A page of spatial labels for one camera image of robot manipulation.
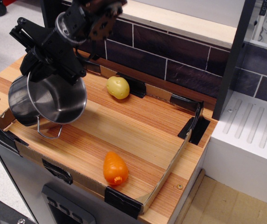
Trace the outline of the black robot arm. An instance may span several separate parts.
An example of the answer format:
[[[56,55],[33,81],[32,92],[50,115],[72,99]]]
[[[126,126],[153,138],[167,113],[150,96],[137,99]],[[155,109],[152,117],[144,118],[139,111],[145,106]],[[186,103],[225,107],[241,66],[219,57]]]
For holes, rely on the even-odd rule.
[[[21,74],[39,82],[59,75],[71,85],[86,76],[84,64],[95,56],[83,57],[78,48],[86,41],[96,48],[97,41],[112,33],[125,0],[74,0],[58,14],[54,28],[44,28],[20,17],[10,35],[26,48]]]

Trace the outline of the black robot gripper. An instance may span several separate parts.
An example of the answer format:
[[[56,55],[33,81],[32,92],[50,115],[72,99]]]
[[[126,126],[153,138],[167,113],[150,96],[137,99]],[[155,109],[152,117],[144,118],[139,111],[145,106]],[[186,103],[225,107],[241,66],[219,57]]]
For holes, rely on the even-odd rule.
[[[50,75],[59,75],[70,85],[86,76],[86,70],[76,58],[73,47],[59,35],[55,28],[44,28],[20,17],[10,35],[26,48],[20,66],[22,75],[39,82]]]

